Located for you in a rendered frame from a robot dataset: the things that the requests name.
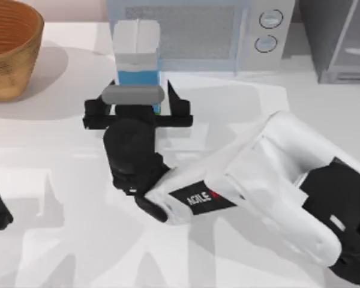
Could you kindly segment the blue and white carton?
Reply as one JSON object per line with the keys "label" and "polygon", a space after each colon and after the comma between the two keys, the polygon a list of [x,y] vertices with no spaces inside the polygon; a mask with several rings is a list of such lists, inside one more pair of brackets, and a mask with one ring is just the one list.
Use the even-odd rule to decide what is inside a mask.
{"label": "blue and white carton", "polygon": [[119,20],[112,41],[120,85],[159,85],[160,24],[155,20]]}

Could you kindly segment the microwave glass door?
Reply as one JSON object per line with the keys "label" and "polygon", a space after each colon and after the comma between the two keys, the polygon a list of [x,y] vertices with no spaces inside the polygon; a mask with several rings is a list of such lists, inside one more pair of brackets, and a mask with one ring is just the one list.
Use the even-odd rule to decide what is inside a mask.
{"label": "microwave glass door", "polygon": [[235,71],[245,0],[106,0],[110,26],[119,20],[160,24],[160,65],[167,71]]}

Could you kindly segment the brown woven basket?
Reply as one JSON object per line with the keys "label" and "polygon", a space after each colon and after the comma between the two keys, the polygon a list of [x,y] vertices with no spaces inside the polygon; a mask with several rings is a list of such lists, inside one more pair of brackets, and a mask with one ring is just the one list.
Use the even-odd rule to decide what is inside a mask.
{"label": "brown woven basket", "polygon": [[32,6],[0,0],[0,101],[21,96],[41,47],[44,19]]}

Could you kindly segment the pale microwave oven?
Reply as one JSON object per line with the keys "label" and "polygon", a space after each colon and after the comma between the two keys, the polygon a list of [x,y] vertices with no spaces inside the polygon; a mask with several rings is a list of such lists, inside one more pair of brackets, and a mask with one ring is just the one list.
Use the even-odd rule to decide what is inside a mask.
{"label": "pale microwave oven", "polygon": [[[292,19],[295,0],[245,0],[248,4],[246,19],[240,30],[240,45],[238,48],[237,69],[242,71],[269,71],[278,68],[283,55],[287,33]],[[264,11],[280,10],[284,19],[280,26],[265,29],[259,23],[259,17]],[[259,53],[255,41],[266,35],[273,35],[278,40],[275,50],[270,53]]]}

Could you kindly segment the round microwave knob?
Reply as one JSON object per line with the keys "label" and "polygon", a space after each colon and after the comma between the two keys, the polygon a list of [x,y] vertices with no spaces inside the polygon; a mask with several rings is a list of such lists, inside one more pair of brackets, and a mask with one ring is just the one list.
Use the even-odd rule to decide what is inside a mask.
{"label": "round microwave knob", "polygon": [[278,45],[278,40],[273,35],[266,35],[264,37],[258,38],[254,47],[259,53],[270,53],[276,49]]}
{"label": "round microwave knob", "polygon": [[281,25],[284,15],[280,10],[264,11],[259,17],[261,27],[265,29],[274,29]]}

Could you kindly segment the grey cabinet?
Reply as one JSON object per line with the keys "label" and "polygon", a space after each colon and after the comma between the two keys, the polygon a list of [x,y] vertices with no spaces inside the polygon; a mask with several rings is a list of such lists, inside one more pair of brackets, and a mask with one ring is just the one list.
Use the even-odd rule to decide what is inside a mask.
{"label": "grey cabinet", "polygon": [[360,84],[360,0],[299,0],[321,84]]}

